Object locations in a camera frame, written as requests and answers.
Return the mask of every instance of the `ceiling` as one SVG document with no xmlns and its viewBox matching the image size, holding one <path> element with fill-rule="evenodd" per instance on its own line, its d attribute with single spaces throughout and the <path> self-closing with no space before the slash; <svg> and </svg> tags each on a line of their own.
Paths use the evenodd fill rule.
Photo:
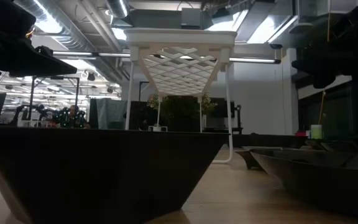
<svg viewBox="0 0 358 224">
<path fill-rule="evenodd" d="M 301 0 L 302 7 L 309 6 L 311 0 Z M 317 0 L 324 6 L 324 1 Z M 82 38 L 81 40 L 88 44 L 85 51 L 96 52 L 128 52 L 128 47 L 124 39 L 122 39 L 122 30 L 111 29 L 111 16 L 106 5 L 106 0 L 16 0 L 21 3 L 34 3 L 38 7 L 43 4 L 51 4 L 44 7 L 43 13 L 48 13 L 47 19 L 55 19 L 57 23 L 64 24 L 65 30 L 61 33 L 46 33 L 46 29 L 36 28 L 32 43 L 34 46 L 45 45 L 52 50 L 67 51 L 71 50 L 67 43 L 62 39 L 75 33 Z M 284 47 L 290 47 L 293 36 L 288 31 L 296 24 L 297 12 L 293 12 L 297 5 L 293 6 L 293 0 L 193 0 L 193 1 L 172 1 L 172 0 L 128 0 L 129 5 L 137 10 L 155 10 L 155 11 L 180 11 L 185 8 L 203 8 L 208 15 L 216 13 L 218 8 L 231 5 L 229 11 L 231 15 L 236 15 L 229 26 L 230 30 L 235 29 L 238 33 L 236 39 L 236 47 L 234 49 L 235 57 L 252 57 L 252 58 L 279 58 L 276 50 L 271 49 L 268 40 L 278 34 L 283 28 L 284 32 L 277 35 L 277 38 L 271 41 L 273 44 L 283 44 Z M 123 21 L 118 24 L 128 26 Z M 70 63 L 78 68 L 78 73 L 71 75 L 72 77 L 81 78 L 80 95 L 83 102 L 81 106 L 88 106 L 85 100 L 86 95 L 102 95 L 111 98 L 120 98 L 121 89 L 119 85 L 128 81 L 128 59 L 121 58 L 79 58 L 79 57 L 60 57 L 61 59 L 70 59 Z M 94 72 L 95 81 L 91 82 L 86 79 L 86 74 Z M 144 76 L 138 68 L 135 68 L 135 78 L 144 80 Z M 47 83 L 40 83 L 35 88 L 34 93 L 44 94 L 35 98 L 50 105 L 51 107 L 67 106 L 75 92 L 75 87 L 68 80 L 44 80 Z M 22 103 L 29 100 L 27 95 L 19 95 L 19 93 L 30 93 L 31 79 L 17 79 L 9 76 L 0 80 L 0 91 L 9 92 L 7 97 L 9 105 L 14 106 L 21 97 Z M 6 86 L 12 85 L 11 90 L 7 90 Z M 113 86 L 114 92 L 107 93 L 107 87 Z"/>
</svg>

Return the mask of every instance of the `ceiling duct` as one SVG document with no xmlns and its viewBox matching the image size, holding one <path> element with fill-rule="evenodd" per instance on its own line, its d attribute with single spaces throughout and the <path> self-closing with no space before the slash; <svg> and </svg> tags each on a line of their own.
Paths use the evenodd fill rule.
<svg viewBox="0 0 358 224">
<path fill-rule="evenodd" d="M 200 9 L 183 8 L 181 11 L 134 9 L 122 19 L 132 27 L 154 29 L 200 29 L 209 28 L 211 16 Z M 120 20 L 114 21 L 113 28 L 128 28 L 120 26 Z"/>
<path fill-rule="evenodd" d="M 69 51 L 74 52 L 95 52 L 95 47 L 83 35 L 70 18 L 60 9 L 52 0 L 15 0 L 18 6 L 25 9 L 37 18 L 38 26 L 44 32 L 54 32 L 61 36 L 53 37 L 57 42 L 65 46 Z M 55 28 L 51 26 L 50 21 L 55 21 Z M 120 83 L 122 76 L 117 72 L 117 68 L 110 66 L 104 59 L 87 60 L 98 69 L 98 72 L 109 82 Z"/>
<path fill-rule="evenodd" d="M 276 0 L 256 0 L 240 25 L 236 41 L 248 41 L 275 5 Z"/>
<path fill-rule="evenodd" d="M 131 7 L 126 0 L 106 0 L 106 4 L 114 18 L 125 18 L 131 11 Z"/>
</svg>

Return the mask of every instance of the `potted plant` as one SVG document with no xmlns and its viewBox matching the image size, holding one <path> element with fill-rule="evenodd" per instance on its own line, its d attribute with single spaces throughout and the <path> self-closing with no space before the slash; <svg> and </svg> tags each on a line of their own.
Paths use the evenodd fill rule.
<svg viewBox="0 0 358 224">
<path fill-rule="evenodd" d="M 150 95 L 147 106 L 158 109 L 158 95 Z M 205 93 L 202 97 L 202 114 L 214 110 L 216 103 Z M 168 123 L 170 131 L 200 131 L 200 105 L 194 96 L 165 96 L 161 102 L 160 116 Z"/>
</svg>

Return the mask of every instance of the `white wall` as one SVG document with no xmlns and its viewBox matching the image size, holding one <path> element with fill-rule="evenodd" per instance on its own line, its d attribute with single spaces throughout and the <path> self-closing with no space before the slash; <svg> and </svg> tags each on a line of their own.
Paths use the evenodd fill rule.
<svg viewBox="0 0 358 224">
<path fill-rule="evenodd" d="M 234 63 L 229 74 L 230 96 L 241 105 L 243 134 L 294 134 L 298 130 L 298 97 L 291 83 L 289 50 L 280 65 Z M 226 97 L 224 74 L 218 75 L 210 97 Z"/>
</svg>

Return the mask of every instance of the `cable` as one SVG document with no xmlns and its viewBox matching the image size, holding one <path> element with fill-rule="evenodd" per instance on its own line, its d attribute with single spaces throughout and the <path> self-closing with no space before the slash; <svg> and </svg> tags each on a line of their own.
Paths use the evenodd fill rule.
<svg viewBox="0 0 358 224">
<path fill-rule="evenodd" d="M 178 5 L 178 7 L 177 7 L 177 10 L 179 10 L 179 6 L 180 6 L 183 2 L 189 4 L 189 6 L 190 6 L 192 9 L 194 9 L 194 7 L 193 7 L 188 1 L 182 0 L 182 1 L 179 2 L 179 5 Z"/>
</svg>

